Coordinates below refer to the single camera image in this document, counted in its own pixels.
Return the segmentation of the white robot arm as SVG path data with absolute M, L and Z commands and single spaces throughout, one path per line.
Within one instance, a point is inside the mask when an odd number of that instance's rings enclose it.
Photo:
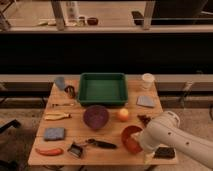
M 164 111 L 139 133 L 138 142 L 141 148 L 146 153 L 151 153 L 160 144 L 164 144 L 213 170 L 213 142 L 184 132 L 179 125 L 180 118 L 176 113 Z

